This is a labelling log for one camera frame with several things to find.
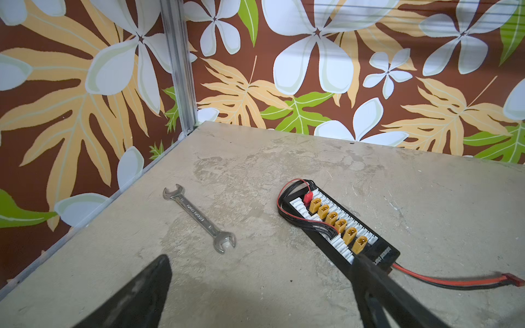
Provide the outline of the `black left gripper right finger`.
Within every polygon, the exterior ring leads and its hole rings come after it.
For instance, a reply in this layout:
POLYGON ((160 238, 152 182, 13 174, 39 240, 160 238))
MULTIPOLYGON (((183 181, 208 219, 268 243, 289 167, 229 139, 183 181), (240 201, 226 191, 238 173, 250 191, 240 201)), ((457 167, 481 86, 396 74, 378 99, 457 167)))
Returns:
POLYGON ((350 276, 364 327, 389 327, 388 315, 399 327, 448 326, 366 256, 354 257, 350 276))

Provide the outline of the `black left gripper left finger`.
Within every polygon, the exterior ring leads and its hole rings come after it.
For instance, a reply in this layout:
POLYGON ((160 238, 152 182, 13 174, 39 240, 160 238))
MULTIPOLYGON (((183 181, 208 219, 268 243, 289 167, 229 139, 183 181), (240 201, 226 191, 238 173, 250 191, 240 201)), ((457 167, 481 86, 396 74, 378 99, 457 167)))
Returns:
POLYGON ((76 327, 158 327, 172 280, 161 254, 76 327))

